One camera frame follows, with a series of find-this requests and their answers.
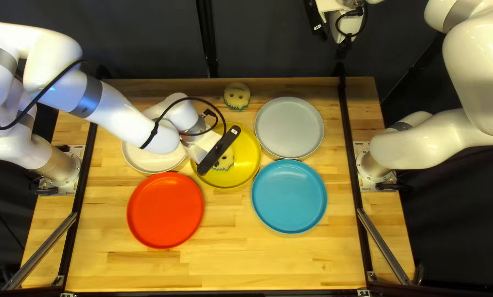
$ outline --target wooden tabletop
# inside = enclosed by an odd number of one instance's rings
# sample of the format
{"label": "wooden tabletop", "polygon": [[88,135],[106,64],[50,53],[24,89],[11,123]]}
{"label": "wooden tabletop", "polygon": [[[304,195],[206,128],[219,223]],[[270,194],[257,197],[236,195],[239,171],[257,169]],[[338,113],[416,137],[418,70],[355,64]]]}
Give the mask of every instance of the wooden tabletop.
{"label": "wooden tabletop", "polygon": [[[227,121],[253,131],[257,111],[270,99],[294,96],[307,100],[322,115],[322,145],[304,163],[316,170],[328,192],[321,222],[301,235],[285,236],[261,222],[250,201],[252,181],[233,190],[218,190],[197,179],[187,162],[179,172],[201,188],[203,222],[186,243],[167,251],[148,248],[131,234],[126,206],[136,186],[148,176],[123,159],[121,141],[98,128],[83,209],[66,290],[213,291],[299,290],[364,287],[365,274],[350,189],[336,78],[109,80],[140,110],[173,92],[215,104]],[[250,86],[244,111],[223,103],[224,87]],[[384,128],[373,78],[347,80],[348,105],[355,141],[368,141]],[[199,111],[205,107],[196,104]],[[84,144],[89,124],[60,112],[53,144]],[[262,167],[276,158],[268,152]],[[70,213],[73,199],[39,197],[23,257],[28,257]],[[410,277],[414,264],[398,193],[365,193],[364,209]],[[24,287],[50,284],[57,276],[64,238],[38,265]],[[394,280],[370,239],[375,273]]]}

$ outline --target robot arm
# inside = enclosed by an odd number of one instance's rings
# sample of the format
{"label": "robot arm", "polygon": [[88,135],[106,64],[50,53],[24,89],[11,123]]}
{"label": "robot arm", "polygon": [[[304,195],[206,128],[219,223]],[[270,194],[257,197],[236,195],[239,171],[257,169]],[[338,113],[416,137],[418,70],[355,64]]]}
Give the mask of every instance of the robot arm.
{"label": "robot arm", "polygon": [[[364,2],[369,4],[381,3],[384,0],[316,0],[318,13],[322,18],[322,22],[329,22],[330,31],[336,43],[342,43],[345,36],[340,34],[336,29],[336,20],[356,7],[362,6]],[[356,33],[362,26],[362,16],[346,16],[340,19],[338,26],[342,32]]]}
{"label": "robot arm", "polygon": [[[18,59],[26,59],[24,89],[34,97],[81,54],[79,44],[61,33],[0,23],[0,106],[9,93]],[[40,102],[101,125],[135,146],[141,146],[154,128],[154,122],[142,115],[120,92],[81,72],[78,66],[62,76]],[[0,125],[11,122],[16,116],[14,113],[1,116]],[[157,135],[146,149],[167,154],[177,148],[179,141],[177,131],[159,126]]]}
{"label": "robot arm", "polygon": [[[25,126],[19,122],[4,129],[16,120],[18,110],[24,111],[31,98],[38,96],[63,72],[39,102],[101,125],[119,139],[152,153],[168,154],[176,150],[181,138],[179,132],[183,132],[183,145],[188,156],[199,165],[201,175],[235,139],[233,136],[221,138],[216,132],[208,131],[203,117],[187,100],[171,106],[163,118],[164,122],[161,121],[156,127],[154,119],[175,101],[187,97],[185,94],[171,95],[144,115],[119,91],[81,72],[79,66],[67,69],[81,55],[79,44],[64,34],[0,23],[0,160],[35,170],[55,181],[66,180],[68,183],[69,177],[75,176],[76,168],[71,164],[70,157],[44,139],[32,136],[31,125]],[[26,59],[24,85],[14,79],[19,59]],[[34,118],[35,106],[28,113]],[[201,135],[184,135],[203,131],[206,132]],[[236,137],[240,130],[232,132]]]}
{"label": "robot arm", "polygon": [[493,145],[493,0],[430,0],[424,17],[448,33],[443,58],[463,109],[376,135],[369,151],[389,169],[424,169],[467,147]]}

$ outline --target yellow sponge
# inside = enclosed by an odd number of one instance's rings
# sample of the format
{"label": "yellow sponge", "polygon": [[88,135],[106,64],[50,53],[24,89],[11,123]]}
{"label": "yellow sponge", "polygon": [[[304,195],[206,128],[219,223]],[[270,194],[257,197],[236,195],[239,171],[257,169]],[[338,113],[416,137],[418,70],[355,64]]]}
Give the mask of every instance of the yellow sponge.
{"label": "yellow sponge", "polygon": [[219,158],[219,161],[215,162],[215,164],[211,167],[216,171],[228,171],[230,167],[234,164],[235,156],[234,149],[230,146],[226,152]]}
{"label": "yellow sponge", "polygon": [[241,82],[233,82],[224,89],[224,103],[230,109],[242,111],[250,102],[250,89]]}

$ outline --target gray plate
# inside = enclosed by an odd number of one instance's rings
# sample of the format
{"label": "gray plate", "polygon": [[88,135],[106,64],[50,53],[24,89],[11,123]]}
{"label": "gray plate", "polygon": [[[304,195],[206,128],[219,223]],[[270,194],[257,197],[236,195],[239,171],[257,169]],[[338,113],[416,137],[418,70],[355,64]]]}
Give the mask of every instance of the gray plate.
{"label": "gray plate", "polygon": [[255,134],[263,148],[284,159],[300,159],[322,143],[323,119],[308,102],[294,97],[270,100],[255,117]]}

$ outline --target plate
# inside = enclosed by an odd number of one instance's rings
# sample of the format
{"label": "plate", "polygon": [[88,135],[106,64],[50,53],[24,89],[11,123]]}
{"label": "plate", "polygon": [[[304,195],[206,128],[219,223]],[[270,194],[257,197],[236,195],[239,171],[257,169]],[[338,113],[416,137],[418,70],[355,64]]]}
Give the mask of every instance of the plate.
{"label": "plate", "polygon": [[263,105],[255,117],[255,134],[271,154],[283,159],[300,159],[322,143],[323,119],[308,102],[280,97]]}
{"label": "plate", "polygon": [[175,151],[167,155],[154,154],[122,141],[122,154],[132,168],[144,173],[156,174],[169,171],[178,166],[186,158],[182,143]]}
{"label": "plate", "polygon": [[[231,189],[241,186],[255,176],[261,165],[261,146],[254,133],[241,124],[226,122],[227,127],[233,125],[239,126],[241,133],[231,144],[235,160],[228,171],[210,169],[206,175],[198,175],[197,164],[191,160],[191,167],[197,177],[215,188]],[[217,125],[215,131],[222,134],[223,125]]]}
{"label": "plate", "polygon": [[176,247],[197,231],[204,199],[197,184],[176,172],[147,178],[127,205],[127,223],[142,244],[158,249]]}
{"label": "plate", "polygon": [[327,190],[318,173],[300,161],[282,159],[265,166],[254,180],[257,216],[280,233],[310,230],[327,208]]}

